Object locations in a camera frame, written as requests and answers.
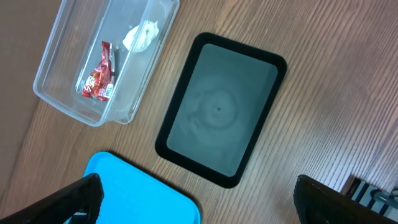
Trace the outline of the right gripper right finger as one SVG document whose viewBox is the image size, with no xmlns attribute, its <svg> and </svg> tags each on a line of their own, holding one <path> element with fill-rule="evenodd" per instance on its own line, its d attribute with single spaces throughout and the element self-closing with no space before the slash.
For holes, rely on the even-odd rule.
<svg viewBox="0 0 398 224">
<path fill-rule="evenodd" d="M 397 224 L 307 175 L 297 177 L 294 205 L 306 224 Z"/>
</svg>

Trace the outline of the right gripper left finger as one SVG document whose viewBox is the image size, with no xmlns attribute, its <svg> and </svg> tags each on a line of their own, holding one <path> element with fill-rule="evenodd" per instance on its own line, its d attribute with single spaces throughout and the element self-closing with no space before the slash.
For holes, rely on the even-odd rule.
<svg viewBox="0 0 398 224">
<path fill-rule="evenodd" d="M 96 223 L 103 199 L 100 176 L 93 173 L 2 218 L 1 223 Z"/>
</svg>

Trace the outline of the red snack wrapper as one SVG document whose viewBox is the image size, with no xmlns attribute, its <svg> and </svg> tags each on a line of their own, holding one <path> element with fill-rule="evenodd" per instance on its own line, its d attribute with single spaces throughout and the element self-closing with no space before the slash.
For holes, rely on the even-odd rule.
<svg viewBox="0 0 398 224">
<path fill-rule="evenodd" d="M 101 61 L 90 73 L 83 85 L 82 96 L 100 101 L 108 101 L 114 88 L 115 57 L 113 45 L 109 42 L 101 43 Z"/>
</svg>

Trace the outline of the white napkin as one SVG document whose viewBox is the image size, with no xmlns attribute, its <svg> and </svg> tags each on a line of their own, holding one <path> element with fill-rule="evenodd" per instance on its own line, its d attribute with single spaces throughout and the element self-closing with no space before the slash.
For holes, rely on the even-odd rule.
<svg viewBox="0 0 398 224">
<path fill-rule="evenodd" d="M 159 33 L 158 21 L 152 22 L 145 20 L 144 28 L 140 35 L 138 35 L 139 26 L 131 29 L 123 40 L 123 46 L 128 50 L 131 48 L 133 42 L 137 39 L 134 52 L 143 52 L 151 44 L 151 42 L 157 37 Z"/>
</svg>

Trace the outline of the teal serving tray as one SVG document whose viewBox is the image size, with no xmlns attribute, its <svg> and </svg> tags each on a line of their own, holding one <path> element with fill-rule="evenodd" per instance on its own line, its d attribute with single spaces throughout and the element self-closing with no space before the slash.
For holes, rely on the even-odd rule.
<svg viewBox="0 0 398 224">
<path fill-rule="evenodd" d="M 90 158 L 83 175 L 92 173 L 104 191 L 96 223 L 201 223 L 193 200 L 109 152 Z"/>
</svg>

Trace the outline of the clear plastic bin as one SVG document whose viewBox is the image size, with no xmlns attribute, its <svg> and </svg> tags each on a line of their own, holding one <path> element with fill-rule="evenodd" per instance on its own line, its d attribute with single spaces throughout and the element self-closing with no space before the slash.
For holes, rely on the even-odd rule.
<svg viewBox="0 0 398 224">
<path fill-rule="evenodd" d="M 36 78 L 34 93 L 87 125 L 130 123 L 140 105 L 169 31 L 179 0 L 63 0 Z M 143 52 L 128 50 L 126 34 L 145 20 L 158 21 L 159 33 Z M 82 96 L 83 85 L 101 60 L 102 41 L 113 45 L 115 81 L 111 98 Z"/>
</svg>

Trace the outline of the black tray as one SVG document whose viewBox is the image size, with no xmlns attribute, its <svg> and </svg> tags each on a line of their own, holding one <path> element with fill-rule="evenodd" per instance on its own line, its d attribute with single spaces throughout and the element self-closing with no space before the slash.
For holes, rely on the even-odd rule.
<svg viewBox="0 0 398 224">
<path fill-rule="evenodd" d="M 165 114 L 156 152 L 221 187 L 235 187 L 286 72 L 280 55 L 199 34 Z"/>
</svg>

